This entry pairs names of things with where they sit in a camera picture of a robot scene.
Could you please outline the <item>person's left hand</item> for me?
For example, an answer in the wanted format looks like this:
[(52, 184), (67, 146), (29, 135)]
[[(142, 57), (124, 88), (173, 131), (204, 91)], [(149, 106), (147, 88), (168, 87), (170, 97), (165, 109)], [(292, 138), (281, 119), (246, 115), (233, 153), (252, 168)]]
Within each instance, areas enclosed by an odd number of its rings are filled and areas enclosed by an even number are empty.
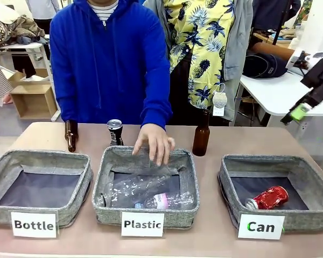
[(175, 140), (169, 137), (166, 131), (156, 124), (145, 124), (141, 127), (132, 154), (136, 155), (142, 146), (147, 143), (149, 159), (157, 166), (168, 164), (170, 153), (175, 149)]

